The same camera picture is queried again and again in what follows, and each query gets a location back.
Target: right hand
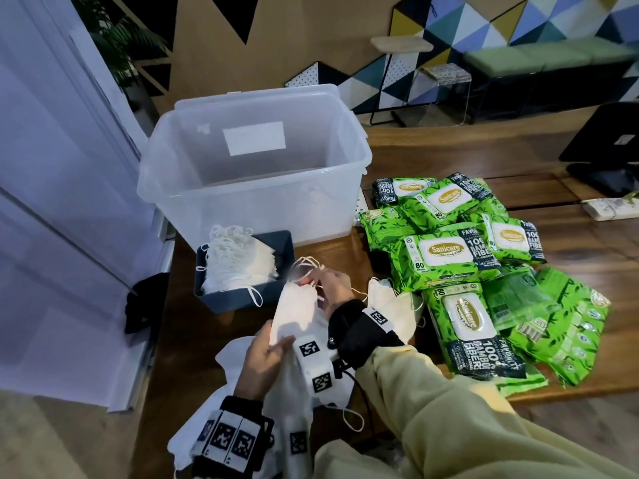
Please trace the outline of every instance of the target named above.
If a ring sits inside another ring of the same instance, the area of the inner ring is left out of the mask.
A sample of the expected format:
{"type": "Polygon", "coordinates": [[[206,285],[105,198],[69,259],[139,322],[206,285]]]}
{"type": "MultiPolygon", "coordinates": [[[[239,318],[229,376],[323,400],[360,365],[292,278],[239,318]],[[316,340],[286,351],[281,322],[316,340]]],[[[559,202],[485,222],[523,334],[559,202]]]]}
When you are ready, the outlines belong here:
{"type": "Polygon", "coordinates": [[[324,314],[330,320],[333,311],[342,304],[355,299],[351,290],[351,278],[333,269],[315,269],[308,277],[302,279],[301,284],[317,281],[324,290],[324,314]]]}

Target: left hand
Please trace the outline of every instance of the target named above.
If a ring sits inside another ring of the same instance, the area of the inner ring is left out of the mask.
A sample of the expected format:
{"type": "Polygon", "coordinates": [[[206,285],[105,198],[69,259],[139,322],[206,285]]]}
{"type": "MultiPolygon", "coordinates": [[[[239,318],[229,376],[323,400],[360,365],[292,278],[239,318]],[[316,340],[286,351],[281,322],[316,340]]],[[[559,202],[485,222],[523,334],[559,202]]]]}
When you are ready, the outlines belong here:
{"type": "Polygon", "coordinates": [[[272,319],[265,322],[249,346],[240,379],[233,392],[236,397],[264,401],[275,383],[282,358],[293,345],[295,337],[283,338],[279,343],[269,346],[272,325],[272,319]]]}

